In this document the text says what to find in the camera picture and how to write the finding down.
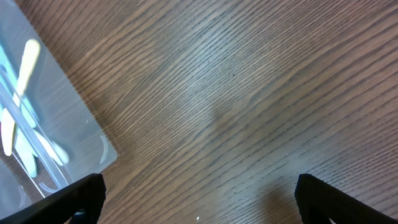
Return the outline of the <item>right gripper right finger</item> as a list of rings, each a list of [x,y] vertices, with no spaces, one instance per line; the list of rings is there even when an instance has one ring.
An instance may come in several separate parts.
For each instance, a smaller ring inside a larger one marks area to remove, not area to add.
[[[304,224],[397,224],[397,220],[310,174],[299,175],[294,195]]]

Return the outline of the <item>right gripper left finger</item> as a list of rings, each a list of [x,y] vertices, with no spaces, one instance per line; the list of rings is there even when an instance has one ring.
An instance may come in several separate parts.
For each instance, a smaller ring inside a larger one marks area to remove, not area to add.
[[[106,199],[101,174],[90,174],[47,198],[1,220],[1,223],[96,224]]]

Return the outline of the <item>white plastic knife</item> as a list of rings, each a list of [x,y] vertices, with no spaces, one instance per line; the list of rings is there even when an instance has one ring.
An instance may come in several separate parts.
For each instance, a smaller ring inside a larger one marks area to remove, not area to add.
[[[15,150],[17,151],[28,175],[32,178],[37,177],[37,164],[35,161],[35,156],[32,153],[32,147],[20,129],[17,130],[16,134],[17,137],[14,145]]]
[[[54,141],[48,141],[46,138],[41,135],[38,131],[34,130],[38,140],[43,145],[47,154],[59,165],[63,166],[69,163],[69,155],[66,150],[64,150],[61,146],[59,146]]]

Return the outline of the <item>beige plastic knife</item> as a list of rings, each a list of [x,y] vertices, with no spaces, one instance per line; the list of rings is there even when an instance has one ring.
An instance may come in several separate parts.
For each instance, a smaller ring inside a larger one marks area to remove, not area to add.
[[[34,71],[40,54],[40,44],[35,39],[29,39],[25,43],[24,53],[22,55],[21,66],[19,69],[19,76],[17,79],[16,93],[13,94],[12,99],[17,107],[20,106],[21,101],[19,96],[23,96],[27,88],[30,76]],[[12,154],[12,144],[14,138],[15,121],[13,120],[10,112],[5,108],[1,117],[1,139],[2,146],[6,156]]]

